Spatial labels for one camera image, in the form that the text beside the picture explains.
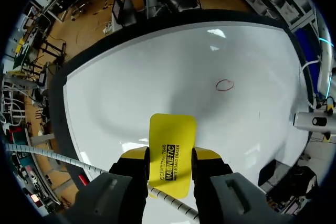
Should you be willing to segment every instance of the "floor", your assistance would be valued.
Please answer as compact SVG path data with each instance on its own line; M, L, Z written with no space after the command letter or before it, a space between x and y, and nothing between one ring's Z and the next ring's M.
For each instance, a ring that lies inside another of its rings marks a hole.
M244 2L244 0L200 0L203 9L232 9L241 10L245 12L252 12L250 7ZM133 4L137 10L143 9L142 0L133 0ZM71 21L70 14L68 13L66 20L63 23L55 22L48 41L57 47L61 47L63 40L66 42L66 58L68 61L76 56L81 51L93 45L98 40L104 37L102 30L105 28L107 22L111 20L111 7L98 14L93 15L104 7L104 0L93 0L92 3L86 9L86 13L78 16L75 21ZM39 52L38 62L44 64L48 61L53 61L54 57L48 54L42 54ZM40 130L40 120L35 119L36 109L31 106L26 106L26 120L32 125L32 134L38 135ZM54 148L57 145L57 141L52 140L51 144ZM47 148L47 145L39 145L40 148ZM50 170L50 164L46 157L37 156L40 168L43 172ZM67 173L54 171L49 174L52 181L52 188L67 181L70 176ZM75 195L77 192L76 186L66 188L58 195L64 197L70 203L75 201Z

